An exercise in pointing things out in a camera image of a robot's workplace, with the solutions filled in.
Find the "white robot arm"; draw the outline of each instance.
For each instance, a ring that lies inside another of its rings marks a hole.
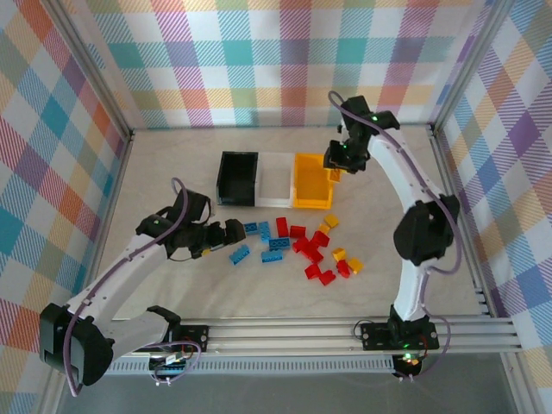
[[[398,295],[386,326],[370,324],[374,335],[369,336],[373,340],[363,341],[363,346],[365,349],[401,348],[418,343],[422,337],[430,348],[438,348],[435,325],[430,323],[423,295],[429,272],[454,273],[460,265],[460,240],[457,240],[455,267],[451,271],[434,267],[454,236],[460,237],[455,223],[460,212],[458,199],[454,195],[444,196],[427,177],[402,135],[387,134],[385,129],[400,129],[391,111],[373,113],[364,97],[344,101],[333,91],[329,93],[329,100],[342,113],[342,124],[338,128],[342,140],[329,143],[324,166],[357,173],[366,169],[370,158],[376,159],[398,194],[405,214],[393,234],[403,265]]]
[[[245,238],[243,225],[229,219],[207,224],[210,200],[183,191],[173,207],[144,220],[136,235],[109,269],[65,306],[49,304],[41,313],[40,357],[48,365],[70,374],[73,395],[80,385],[98,381],[110,363],[138,348],[182,340],[180,317],[159,306],[138,317],[113,323],[112,319],[136,287],[178,248],[188,248],[191,258],[234,244]]]

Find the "plaid wallpaper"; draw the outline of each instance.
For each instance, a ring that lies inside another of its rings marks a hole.
[[[334,125],[330,89],[427,122],[492,3],[65,0],[129,123],[151,129]]]
[[[39,313],[80,290],[123,141],[39,0],[0,0],[0,412],[47,371]]]
[[[515,2],[444,132],[484,277],[552,412],[552,1]]]

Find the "lego brick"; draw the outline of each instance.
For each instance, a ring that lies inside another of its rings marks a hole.
[[[289,237],[280,237],[278,239],[270,239],[268,241],[268,250],[287,250],[291,248],[290,238]]]
[[[290,237],[292,239],[300,239],[307,234],[307,228],[303,226],[291,226],[290,227]]]
[[[337,262],[337,272],[345,279],[348,279],[351,275],[351,272],[348,270],[348,264],[345,260],[339,260]]]
[[[325,235],[327,235],[329,232],[329,225],[325,223],[320,224],[318,231],[322,231]]]
[[[243,259],[245,259],[250,253],[251,251],[249,250],[248,245],[244,244],[243,246],[240,246],[233,254],[231,254],[229,258],[232,264],[235,266]]]
[[[315,264],[320,263],[324,258],[317,250],[317,245],[310,242],[301,249],[301,254]]]
[[[272,261],[280,261],[284,259],[284,253],[281,250],[273,250],[272,252],[262,252],[260,259],[263,263],[270,263]]]
[[[351,260],[348,261],[348,266],[351,268],[354,274],[358,274],[358,272],[360,272],[364,268],[362,262],[356,257],[353,257]]]
[[[287,228],[287,220],[285,217],[278,217],[276,219],[276,228],[278,229],[278,237],[289,237],[290,232]]]
[[[259,226],[257,226],[257,223],[245,223],[243,224],[243,228],[245,229],[246,235],[258,235],[259,234]]]
[[[336,259],[336,261],[347,259],[347,252],[344,248],[337,248],[336,250],[331,252],[331,254],[334,256],[334,259]]]
[[[327,286],[331,282],[336,280],[336,274],[333,273],[331,270],[327,270],[326,272],[322,273],[318,278],[324,286]]]
[[[318,267],[318,265],[316,264],[312,264],[307,267],[304,270],[304,273],[307,275],[307,279],[314,279],[322,274],[322,272],[320,271],[320,267]]]
[[[263,243],[268,244],[268,241],[272,239],[270,236],[270,225],[268,222],[260,222],[259,223],[259,232],[260,232],[260,240]]]
[[[322,231],[317,230],[314,232],[311,242],[317,244],[322,248],[326,248],[329,244],[329,237],[325,235]]]
[[[337,224],[339,224],[339,220],[337,220],[337,217],[334,216],[333,214],[328,214],[325,218],[324,218],[324,221],[326,222],[326,224],[329,225],[329,227],[331,229],[333,229],[335,226],[337,226]]]
[[[299,253],[301,250],[303,250],[304,247],[309,245],[309,239],[306,237],[301,237],[299,240],[295,241],[292,244],[292,249],[295,253]]]

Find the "cable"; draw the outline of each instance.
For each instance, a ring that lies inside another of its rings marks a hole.
[[[423,357],[422,358],[425,358],[426,356],[428,356],[428,340],[425,339],[425,336],[423,335],[420,335],[420,338],[422,339],[422,342],[423,342]]]
[[[358,321],[357,323],[354,324],[354,327],[353,327],[353,336],[354,336],[356,339],[358,339],[359,341],[362,341],[362,336],[356,335],[356,328],[361,324],[361,322],[373,323],[373,321],[371,321],[370,319],[361,319],[360,321]]]
[[[83,301],[80,303],[80,306],[77,308],[75,313],[73,314],[71,320],[69,321],[69,324],[67,325],[67,331],[63,338],[63,367],[66,371],[66,377],[67,377],[67,384],[69,385],[69,390],[71,391],[71,395],[73,397],[77,397],[80,393],[80,390],[82,389],[82,384],[78,387],[75,384],[75,379],[72,374],[72,368],[71,368],[71,336],[72,331],[75,327],[75,324],[78,321],[78,317],[83,312],[85,307],[87,306],[87,302],[90,301],[94,296],[96,295],[96,292],[99,290],[100,287],[126,262],[132,261],[134,257],[136,257],[138,254],[144,252],[145,250],[151,248],[154,244],[156,244],[158,241],[164,239],[168,235],[170,235],[175,229],[178,228],[180,223],[182,223],[182,220],[184,220],[184,216],[186,214],[186,210],[188,209],[188,193],[186,191],[186,187],[182,183],[182,181],[176,177],[173,177],[171,180],[172,189],[174,192],[178,194],[176,191],[175,183],[177,183],[180,186],[180,189],[182,190],[184,194],[184,202],[182,205],[182,211],[180,211],[180,216],[178,220],[162,235],[157,236],[152,241],[146,243],[141,248],[137,248],[134,252],[129,254],[128,257],[123,257],[120,259],[113,267],[108,270],[102,278],[94,285],[94,287],[91,288],[90,292],[86,295],[86,297],[83,299]]]
[[[154,370],[154,373],[152,374],[152,378],[155,380],[155,382],[157,382],[157,384],[171,385],[171,383],[173,383],[174,381],[180,380],[182,377],[184,377],[187,373],[189,373],[198,364],[199,358],[201,357],[201,347],[199,346],[199,344],[197,342],[193,342],[193,341],[175,341],[175,342],[152,343],[151,345],[147,345],[146,347],[142,347],[142,348],[171,347],[173,345],[190,345],[190,346],[193,346],[197,350],[198,356],[196,356],[196,359],[194,360],[194,362],[192,364],[190,364],[190,366],[187,369],[185,369],[184,371],[182,371],[181,373],[179,373],[178,375],[176,375],[172,379],[169,379],[168,377],[166,379],[159,378],[157,376],[157,373],[159,372],[160,368],[156,367],[155,370]]]
[[[368,121],[368,120],[366,120],[366,119],[364,119],[360,116],[357,116],[354,113],[342,108],[341,105],[338,102],[335,101],[334,97],[336,97],[341,103],[345,102],[343,100],[342,96],[339,93],[337,93],[336,91],[328,92],[329,102],[334,107],[336,107],[342,114],[344,114],[344,115],[348,116],[349,118],[352,118],[352,119],[356,120],[357,122],[363,123],[363,124],[367,125],[368,127],[378,131],[380,134],[382,134],[386,138],[386,140],[389,143],[391,143],[395,147],[397,152],[399,152],[403,156],[403,158],[406,161],[406,164],[408,164],[408,167],[411,169],[412,174],[414,174],[414,177],[417,179],[418,183],[422,186],[422,191],[425,191],[428,194],[428,196],[430,196],[430,198],[433,201],[436,202],[437,206],[442,210],[445,217],[447,217],[448,224],[450,225],[450,228],[452,229],[452,232],[453,232],[454,237],[456,239],[456,242],[455,242],[456,262],[452,266],[452,268],[451,269],[441,269],[439,267],[430,266],[430,267],[428,267],[427,271],[424,273],[424,275],[422,277],[422,285],[420,286],[420,302],[421,302],[422,309],[428,317],[434,317],[434,318],[440,319],[441,321],[443,321],[443,323],[447,327],[447,340],[445,342],[445,345],[442,348],[442,352],[439,354],[435,364],[433,364],[430,368],[428,368],[427,370],[425,370],[423,372],[423,374],[426,374],[429,370],[434,368],[439,363],[439,361],[443,358],[443,356],[447,353],[447,350],[450,347],[450,338],[451,338],[451,335],[452,335],[451,328],[450,328],[450,322],[447,321],[447,319],[445,319],[444,317],[439,317],[437,315],[433,315],[425,307],[424,298],[425,298],[425,289],[427,287],[428,279],[429,279],[429,275],[430,275],[429,271],[435,271],[437,273],[445,274],[445,275],[451,275],[451,274],[454,274],[458,271],[458,269],[460,268],[460,265],[461,265],[461,261],[462,261],[462,249],[461,249],[462,237],[461,237],[461,234],[460,234],[460,230],[458,229],[458,226],[456,225],[456,222],[455,222],[454,218],[452,217],[452,214],[450,214],[449,209],[447,209],[447,207],[442,203],[441,199],[438,198],[437,195],[435,195],[433,193],[433,191],[428,187],[427,183],[425,182],[425,180],[422,177],[422,174],[417,170],[416,165],[414,164],[414,161],[406,153],[406,151],[401,147],[401,145],[397,142],[397,140],[395,140],[395,138],[393,138],[391,136],[391,134],[386,132],[379,125],[376,125],[375,123],[370,122],[370,121]]]
[[[185,341],[191,341],[191,338],[189,336],[185,336],[183,338]],[[182,354],[184,354],[183,358],[185,360],[189,360],[193,354],[194,354],[194,350],[190,351],[190,356],[186,355],[186,345],[182,345]]]

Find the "blue lego brick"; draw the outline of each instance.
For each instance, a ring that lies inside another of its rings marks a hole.
[[[230,261],[235,266],[239,262],[241,262],[243,259],[245,259],[246,256],[249,255],[250,250],[247,244],[244,244],[243,246],[240,246],[233,254],[229,256]]]
[[[281,250],[273,250],[272,252],[262,252],[260,259],[263,263],[270,263],[271,261],[280,261],[284,259],[284,252]]]
[[[260,231],[260,240],[263,243],[268,244],[268,241],[272,239],[272,237],[270,236],[270,226],[268,225],[268,222],[259,223],[259,231]]]
[[[291,248],[289,237],[280,237],[279,239],[270,239],[268,241],[268,250],[286,250]]]
[[[257,226],[257,223],[245,223],[243,225],[245,229],[246,235],[258,235],[259,234],[259,226]]]

